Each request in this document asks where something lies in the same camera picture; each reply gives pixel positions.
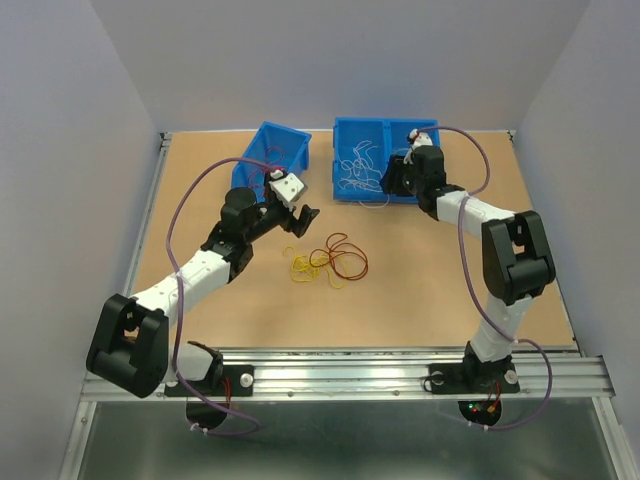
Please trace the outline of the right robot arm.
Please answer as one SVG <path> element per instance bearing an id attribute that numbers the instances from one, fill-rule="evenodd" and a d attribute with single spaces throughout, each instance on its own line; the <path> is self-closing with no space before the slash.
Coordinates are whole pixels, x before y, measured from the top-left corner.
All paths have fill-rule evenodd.
<path id="1" fill-rule="evenodd" d="M 437 146 L 393 155 L 381 182 L 388 195 L 413 197 L 433 219 L 450 223 L 459 237 L 481 243 L 486 301 L 471 297 L 481 321 L 457 363 L 432 364 L 425 380 L 436 395 L 516 393 L 519 384 L 512 349 L 517 331 L 533 300 L 556 277 L 540 215 L 494 207 L 448 182 L 444 154 Z"/>

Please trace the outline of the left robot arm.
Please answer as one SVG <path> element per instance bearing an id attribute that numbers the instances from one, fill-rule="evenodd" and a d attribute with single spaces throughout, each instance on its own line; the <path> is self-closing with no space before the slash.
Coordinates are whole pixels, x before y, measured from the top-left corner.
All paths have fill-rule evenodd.
<path id="1" fill-rule="evenodd" d="M 263 201 L 248 187 L 231 189 L 207 240 L 177 272 L 131 297 L 114 294 L 105 301 L 87 370 L 139 398 L 179 378 L 199 393 L 215 392 L 222 384 L 219 353 L 195 341 L 172 347 L 169 335 L 179 332 L 188 310 L 246 268 L 255 240 L 276 227 L 296 237 L 306 233 L 319 213 L 295 209 L 306 190 L 293 177 L 268 182 Z"/>

